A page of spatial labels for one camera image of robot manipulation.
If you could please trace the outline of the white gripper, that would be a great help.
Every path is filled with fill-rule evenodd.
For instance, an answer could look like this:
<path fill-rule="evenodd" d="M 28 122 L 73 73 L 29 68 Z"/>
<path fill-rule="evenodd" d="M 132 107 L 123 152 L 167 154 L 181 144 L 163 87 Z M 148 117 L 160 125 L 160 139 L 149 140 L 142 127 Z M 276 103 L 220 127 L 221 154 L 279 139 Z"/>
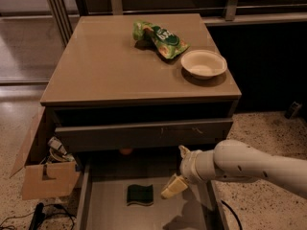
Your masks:
<path fill-rule="evenodd" d="M 196 160 L 201 152 L 199 150 L 190 151 L 183 145 L 179 145 L 178 148 L 182 158 L 179 167 L 181 175 L 174 173 L 170 177 L 160 193 L 163 199 L 169 199 L 182 193 L 188 188 L 188 184 L 201 183 L 201 178 L 196 169 Z"/>

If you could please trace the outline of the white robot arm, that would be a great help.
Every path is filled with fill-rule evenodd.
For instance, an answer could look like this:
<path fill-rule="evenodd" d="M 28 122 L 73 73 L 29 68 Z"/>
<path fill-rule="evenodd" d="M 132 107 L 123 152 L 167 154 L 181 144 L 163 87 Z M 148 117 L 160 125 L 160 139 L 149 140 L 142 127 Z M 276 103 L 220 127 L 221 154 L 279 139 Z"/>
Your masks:
<path fill-rule="evenodd" d="M 179 146 L 182 158 L 180 175 L 173 174 L 161 191 L 170 198 L 185 191 L 191 184 L 209 180 L 248 182 L 263 179 L 307 198 L 307 161 L 271 155 L 237 140 L 223 140 L 212 150 L 189 150 Z"/>

